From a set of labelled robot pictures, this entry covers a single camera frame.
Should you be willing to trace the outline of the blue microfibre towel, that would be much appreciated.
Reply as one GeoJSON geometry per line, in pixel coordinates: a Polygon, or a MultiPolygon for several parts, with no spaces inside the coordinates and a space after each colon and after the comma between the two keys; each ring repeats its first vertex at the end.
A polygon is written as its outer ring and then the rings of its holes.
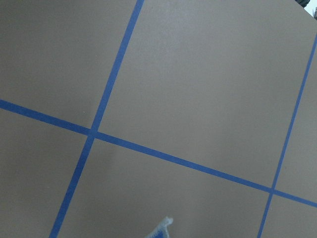
{"type": "Polygon", "coordinates": [[[173,218],[165,217],[145,238],[170,238],[168,227],[173,223],[173,218]]]}

